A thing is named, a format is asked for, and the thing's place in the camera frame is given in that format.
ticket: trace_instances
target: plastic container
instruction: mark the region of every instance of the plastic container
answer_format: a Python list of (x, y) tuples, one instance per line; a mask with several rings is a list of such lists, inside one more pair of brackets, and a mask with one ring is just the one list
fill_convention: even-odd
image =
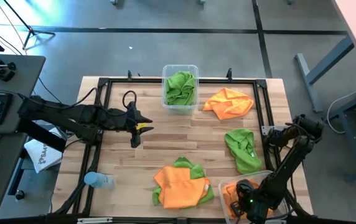
[(115, 180), (105, 174), (89, 172), (84, 176), (84, 182), (98, 189), (114, 189)]
[[(223, 199), (222, 188), (228, 184), (237, 183), (238, 181), (243, 180), (243, 179), (248, 179), (251, 182), (260, 184), (263, 181), (263, 179), (265, 179), (265, 177), (270, 173), (272, 173), (272, 171), (264, 170), (264, 171), (255, 172), (252, 174), (232, 177), (231, 179), (220, 182), (220, 184), (218, 185), (218, 192), (220, 194), (222, 210), (223, 210), (223, 214), (225, 215), (225, 221), (227, 222), (227, 224), (235, 224), (237, 219), (232, 219), (231, 216), (229, 215), (229, 212), (228, 212), (229, 208), (227, 208), (227, 206), (225, 205), (225, 201)], [(286, 204), (286, 201), (283, 199), (282, 202), (280, 203), (280, 205), (278, 206), (278, 209), (274, 210), (272, 215), (268, 215), (268, 218), (269, 217), (277, 217), (279, 215), (284, 215), (288, 212), (289, 212), (288, 206)], [(277, 223), (277, 222), (279, 222), (279, 221), (277, 221), (277, 220), (266, 221), (266, 223)], [(245, 224), (245, 223), (250, 223), (250, 221), (248, 221), (246, 218), (241, 218), (239, 223)]]
[[(195, 77), (195, 99), (193, 105), (168, 105), (166, 101), (166, 85), (165, 80), (179, 71), (190, 72)], [(190, 115), (199, 106), (199, 69), (195, 65), (166, 65), (163, 68), (162, 79), (162, 97), (161, 103), (171, 113)]]

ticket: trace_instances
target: blue bottle cap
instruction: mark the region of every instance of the blue bottle cap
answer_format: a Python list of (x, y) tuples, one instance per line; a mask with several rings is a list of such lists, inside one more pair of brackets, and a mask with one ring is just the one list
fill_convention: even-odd
[(98, 176), (96, 172), (89, 172), (84, 176), (84, 182), (88, 185), (94, 184), (97, 180)]

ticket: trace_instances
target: white paper bag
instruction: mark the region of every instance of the white paper bag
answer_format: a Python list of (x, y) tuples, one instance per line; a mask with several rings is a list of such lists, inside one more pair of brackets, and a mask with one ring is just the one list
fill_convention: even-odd
[[(52, 128), (49, 132), (62, 137), (57, 128)], [(24, 147), (29, 153), (37, 173), (62, 161), (61, 152), (35, 139), (25, 143)]]

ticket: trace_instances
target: green towel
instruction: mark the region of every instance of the green towel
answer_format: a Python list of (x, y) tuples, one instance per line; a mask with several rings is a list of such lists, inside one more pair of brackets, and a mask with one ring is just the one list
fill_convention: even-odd
[(230, 154), (236, 158), (236, 167), (241, 174), (259, 171), (261, 160), (254, 150), (253, 132), (246, 128), (234, 129), (225, 134)]
[(190, 72), (177, 72), (166, 83), (168, 105), (192, 105), (195, 95), (195, 78)]
[[(180, 158), (178, 158), (175, 161), (175, 163), (172, 166), (178, 167), (178, 168), (189, 168), (190, 169), (190, 179), (198, 179), (198, 178), (205, 177), (202, 166), (193, 165), (188, 159), (186, 159), (186, 157), (181, 156)], [(160, 201), (159, 201), (160, 193), (161, 193), (161, 187), (158, 186), (157, 189), (154, 190), (153, 194), (152, 194), (152, 199), (153, 199), (154, 205), (160, 204)], [(199, 200), (198, 204), (207, 202), (213, 198), (214, 198), (214, 193), (213, 193), (212, 187), (210, 186), (208, 188), (207, 194)]]

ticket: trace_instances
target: yellow label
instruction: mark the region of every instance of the yellow label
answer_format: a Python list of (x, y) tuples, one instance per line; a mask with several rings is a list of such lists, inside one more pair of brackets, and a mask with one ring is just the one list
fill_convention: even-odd
[(139, 124), (136, 125), (136, 129), (139, 130), (139, 129), (143, 128), (143, 127), (146, 127), (146, 125), (147, 125), (146, 123), (139, 123)]

